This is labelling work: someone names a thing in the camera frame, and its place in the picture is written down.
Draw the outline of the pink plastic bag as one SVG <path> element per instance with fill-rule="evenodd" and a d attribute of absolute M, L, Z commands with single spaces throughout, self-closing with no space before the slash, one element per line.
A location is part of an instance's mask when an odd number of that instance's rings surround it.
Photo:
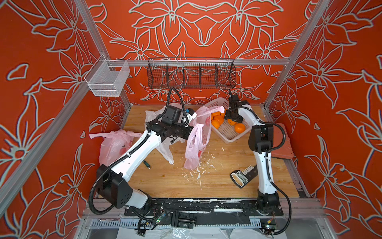
<path fill-rule="evenodd" d="M 123 129 L 109 133 L 92 133 L 90 139 L 103 137 L 98 157 L 99 164 L 109 166 L 118 160 L 132 146 L 134 138 L 140 138 L 142 133 L 126 131 Z"/>
<path fill-rule="evenodd" d="M 212 113 L 223 113 L 225 108 L 223 106 L 205 107 L 202 106 L 196 110 L 196 118 L 191 121 L 192 129 L 186 146 L 185 164 L 184 168 L 189 170 L 196 169 L 201 161 L 201 156 L 206 150 L 210 141 L 212 131 L 211 119 Z"/>

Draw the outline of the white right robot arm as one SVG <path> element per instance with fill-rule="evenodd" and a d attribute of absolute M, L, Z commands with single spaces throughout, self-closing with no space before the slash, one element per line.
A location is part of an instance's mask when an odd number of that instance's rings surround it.
<path fill-rule="evenodd" d="M 230 94 L 229 107 L 225 119 L 236 123 L 245 121 L 250 127 L 248 146 L 256 158 L 259 188 L 256 202 L 257 211 L 262 215 L 275 213 L 281 208 L 279 194 L 282 194 L 288 204 L 286 224 L 277 230 L 275 227 L 263 225 L 262 233 L 274 237 L 286 231 L 291 222 L 292 208 L 288 195 L 274 182 L 272 172 L 272 152 L 281 148 L 286 142 L 285 130 L 277 123 L 265 122 L 253 111 L 247 101 L 242 101 L 237 95 Z"/>

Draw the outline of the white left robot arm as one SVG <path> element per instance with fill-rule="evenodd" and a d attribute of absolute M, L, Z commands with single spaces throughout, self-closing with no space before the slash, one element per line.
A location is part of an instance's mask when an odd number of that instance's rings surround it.
<path fill-rule="evenodd" d="M 193 109 L 166 104 L 164 111 L 153 120 L 145 122 L 146 130 L 138 141 L 109 166 L 102 164 L 90 190 L 88 206 L 95 215 L 104 215 L 113 208 L 143 209 L 149 205 L 150 196 L 133 189 L 128 182 L 138 166 L 167 138 L 187 140 L 193 130 L 192 120 L 197 117 Z"/>

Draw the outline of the orange mandarin front corner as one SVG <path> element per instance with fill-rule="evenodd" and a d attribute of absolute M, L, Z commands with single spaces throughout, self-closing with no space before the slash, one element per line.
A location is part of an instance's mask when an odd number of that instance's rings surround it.
<path fill-rule="evenodd" d="M 227 122 L 230 124 L 230 125 L 236 125 L 237 122 L 231 120 L 231 119 L 227 119 Z"/>

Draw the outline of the orange mandarin centre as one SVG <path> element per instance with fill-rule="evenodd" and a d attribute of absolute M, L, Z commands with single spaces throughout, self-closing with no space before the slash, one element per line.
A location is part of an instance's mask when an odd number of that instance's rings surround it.
<path fill-rule="evenodd" d="M 213 119 L 219 122 L 219 124 L 224 123 L 224 117 L 222 117 L 222 115 L 216 115 Z"/>

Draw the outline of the orange mandarin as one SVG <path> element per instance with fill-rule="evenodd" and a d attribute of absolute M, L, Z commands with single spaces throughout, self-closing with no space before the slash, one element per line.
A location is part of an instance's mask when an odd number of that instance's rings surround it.
<path fill-rule="evenodd" d="M 214 112 L 211 114 L 212 117 L 220 116 L 220 115 L 221 115 L 221 112 Z"/>
<path fill-rule="evenodd" d="M 243 133 L 245 132 L 246 130 L 246 126 L 242 123 L 236 123 L 234 125 L 234 130 L 237 132 L 237 133 Z"/>
<path fill-rule="evenodd" d="M 213 119 L 219 122 L 219 124 L 224 123 L 224 117 L 222 117 L 222 115 L 216 115 Z"/>

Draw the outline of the orange mandarin left back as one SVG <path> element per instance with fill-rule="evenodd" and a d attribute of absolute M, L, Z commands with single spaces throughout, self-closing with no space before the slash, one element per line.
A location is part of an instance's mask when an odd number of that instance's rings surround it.
<path fill-rule="evenodd" d="M 214 112 L 211 114 L 212 117 L 220 116 L 220 115 L 221 115 L 221 112 Z"/>

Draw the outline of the orange mandarin right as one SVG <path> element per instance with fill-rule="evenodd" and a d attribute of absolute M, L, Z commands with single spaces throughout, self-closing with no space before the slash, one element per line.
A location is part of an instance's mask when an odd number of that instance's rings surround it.
<path fill-rule="evenodd" d="M 236 123 L 234 125 L 234 130 L 237 132 L 237 133 L 243 133 L 245 132 L 246 130 L 246 126 L 242 123 Z"/>

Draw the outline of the white translucent plastic bag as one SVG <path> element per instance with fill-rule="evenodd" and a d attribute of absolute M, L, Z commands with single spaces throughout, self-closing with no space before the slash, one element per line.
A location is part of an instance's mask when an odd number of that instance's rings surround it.
<path fill-rule="evenodd" d="M 174 164 L 170 145 L 188 140 L 194 128 L 191 122 L 196 116 L 193 109 L 184 109 L 179 104 L 165 106 L 156 112 L 146 112 L 150 130 L 160 137 L 156 149 L 170 164 Z"/>

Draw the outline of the orange mandarin front basket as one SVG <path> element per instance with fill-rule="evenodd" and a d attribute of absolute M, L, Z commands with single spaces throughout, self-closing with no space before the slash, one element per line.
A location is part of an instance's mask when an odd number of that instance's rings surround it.
<path fill-rule="evenodd" d="M 215 129 L 219 129 L 219 127 L 221 126 L 221 123 L 220 123 L 218 120 L 213 119 L 213 120 L 211 121 L 211 125 L 212 125 Z"/>

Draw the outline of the white plastic perforated basket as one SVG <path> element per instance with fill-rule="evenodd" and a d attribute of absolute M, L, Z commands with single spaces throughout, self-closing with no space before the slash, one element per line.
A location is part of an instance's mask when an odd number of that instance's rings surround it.
<path fill-rule="evenodd" d="M 212 100 L 206 104 L 204 104 L 204 107 L 212 108 L 216 106 L 223 106 L 225 109 L 228 109 L 229 107 L 229 101 L 225 98 L 217 98 L 215 100 Z M 247 122 L 244 120 L 242 124 L 245 125 L 244 132 L 238 133 L 235 131 L 235 126 L 230 125 L 227 120 L 224 120 L 224 123 L 216 129 L 214 126 L 212 126 L 212 132 L 216 133 L 217 136 L 226 144 L 232 143 L 247 133 L 250 132 L 251 127 L 247 124 Z"/>

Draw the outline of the black handheld label tool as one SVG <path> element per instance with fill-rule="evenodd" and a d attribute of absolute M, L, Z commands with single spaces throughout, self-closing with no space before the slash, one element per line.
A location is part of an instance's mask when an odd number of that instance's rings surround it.
<path fill-rule="evenodd" d="M 257 166 L 248 166 L 243 171 L 235 170 L 231 172 L 230 179 L 240 189 L 245 187 L 249 182 L 258 176 Z"/>

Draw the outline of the small green handled screwdriver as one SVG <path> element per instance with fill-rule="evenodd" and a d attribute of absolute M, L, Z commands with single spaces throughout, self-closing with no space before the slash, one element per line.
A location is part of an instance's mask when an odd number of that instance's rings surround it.
<path fill-rule="evenodd" d="M 143 163 L 148 169 L 151 169 L 151 165 L 147 161 L 144 160 Z"/>

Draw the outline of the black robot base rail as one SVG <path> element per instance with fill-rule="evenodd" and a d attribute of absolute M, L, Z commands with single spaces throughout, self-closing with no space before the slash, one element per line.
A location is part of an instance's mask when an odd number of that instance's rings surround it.
<path fill-rule="evenodd" d="M 261 213 L 255 198 L 154 198 L 146 209 L 151 207 L 157 208 L 146 217 L 153 217 L 157 211 L 163 213 L 158 228 L 260 228 L 267 219 L 284 216 L 280 206 L 269 213 Z"/>

